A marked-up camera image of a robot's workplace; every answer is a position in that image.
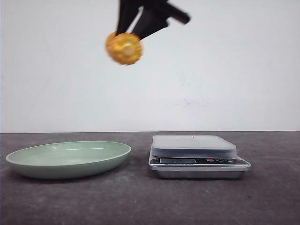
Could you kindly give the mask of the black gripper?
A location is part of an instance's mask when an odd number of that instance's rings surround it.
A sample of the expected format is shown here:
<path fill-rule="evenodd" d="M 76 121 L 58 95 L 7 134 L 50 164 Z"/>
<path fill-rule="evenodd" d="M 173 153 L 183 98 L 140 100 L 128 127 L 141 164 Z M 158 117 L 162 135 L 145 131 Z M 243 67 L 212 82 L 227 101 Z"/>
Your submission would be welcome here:
<path fill-rule="evenodd" d="M 119 3 L 117 35 L 127 31 L 141 6 L 144 9 L 132 30 L 132 33 L 137 35 L 140 40 L 166 28 L 169 17 L 183 24 L 187 24 L 191 19 L 188 13 L 183 12 L 167 0 L 120 0 Z"/>

